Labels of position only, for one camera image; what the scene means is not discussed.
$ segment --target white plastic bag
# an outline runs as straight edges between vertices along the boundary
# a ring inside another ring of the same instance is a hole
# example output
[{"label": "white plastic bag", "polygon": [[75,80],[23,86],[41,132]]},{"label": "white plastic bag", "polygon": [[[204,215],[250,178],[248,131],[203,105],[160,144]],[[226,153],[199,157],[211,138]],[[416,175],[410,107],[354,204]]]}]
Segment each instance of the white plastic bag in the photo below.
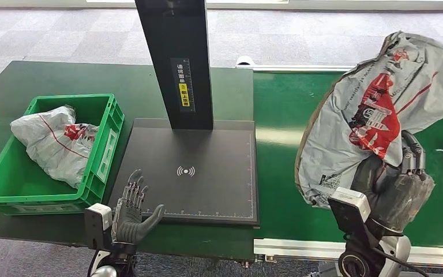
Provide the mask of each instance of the white plastic bag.
[{"label": "white plastic bag", "polygon": [[51,178],[77,189],[97,127],[75,123],[74,109],[62,106],[46,113],[25,115],[10,125],[33,161]]},{"label": "white plastic bag", "polygon": [[295,182],[305,201],[329,208],[372,155],[399,166],[401,131],[443,118],[443,45],[419,35],[389,35],[378,57],[345,73],[324,96],[298,149]]}]

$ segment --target black metal column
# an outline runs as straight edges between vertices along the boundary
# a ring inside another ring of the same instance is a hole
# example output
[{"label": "black metal column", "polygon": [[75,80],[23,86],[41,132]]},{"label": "black metal column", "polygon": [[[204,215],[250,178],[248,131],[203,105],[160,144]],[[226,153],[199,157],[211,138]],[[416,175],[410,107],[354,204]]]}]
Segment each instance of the black metal column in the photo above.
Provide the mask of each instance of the black metal column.
[{"label": "black metal column", "polygon": [[205,0],[135,0],[173,129],[213,129]]}]

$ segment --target green crate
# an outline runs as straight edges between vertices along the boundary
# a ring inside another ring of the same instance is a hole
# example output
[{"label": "green crate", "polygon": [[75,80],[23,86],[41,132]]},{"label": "green crate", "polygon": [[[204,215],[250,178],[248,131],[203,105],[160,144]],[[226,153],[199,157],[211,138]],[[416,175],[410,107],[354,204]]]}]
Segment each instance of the green crate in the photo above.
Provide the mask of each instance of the green crate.
[{"label": "green crate", "polygon": [[11,136],[0,154],[0,211],[7,215],[76,214],[100,203],[125,116],[113,94],[38,96],[25,115],[68,104],[77,123],[99,126],[78,189],[50,178]]}]

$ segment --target robotic hand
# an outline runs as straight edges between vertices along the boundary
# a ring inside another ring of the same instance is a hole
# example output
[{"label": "robotic hand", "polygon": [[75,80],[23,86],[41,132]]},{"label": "robotic hand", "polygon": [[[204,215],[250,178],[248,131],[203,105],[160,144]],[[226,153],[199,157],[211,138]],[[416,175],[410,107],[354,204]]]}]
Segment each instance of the robotic hand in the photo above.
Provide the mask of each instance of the robotic hand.
[{"label": "robotic hand", "polygon": [[396,175],[376,184],[383,161],[373,155],[358,167],[351,189],[338,188],[329,204],[346,251],[339,257],[345,277],[395,277],[406,263],[410,240],[403,229],[427,201],[434,182],[425,173],[425,152],[416,138],[402,131],[403,161]]},{"label": "robotic hand", "polygon": [[142,188],[143,182],[140,169],[130,175],[123,196],[118,199],[114,219],[111,208],[99,203],[85,210],[88,247],[96,250],[87,277],[133,276],[136,245],[164,215],[164,205],[158,205],[142,222],[141,206],[148,189]]}]

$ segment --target scale plate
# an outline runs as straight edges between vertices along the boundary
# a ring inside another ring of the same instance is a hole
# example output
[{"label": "scale plate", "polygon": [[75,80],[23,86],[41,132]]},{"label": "scale plate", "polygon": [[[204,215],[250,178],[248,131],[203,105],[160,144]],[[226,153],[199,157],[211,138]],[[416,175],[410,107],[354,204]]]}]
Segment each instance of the scale plate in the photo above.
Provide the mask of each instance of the scale plate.
[{"label": "scale plate", "polygon": [[109,206],[142,169],[146,218],[158,204],[163,222],[258,226],[253,121],[214,121],[213,130],[173,130],[167,119],[136,118]]}]

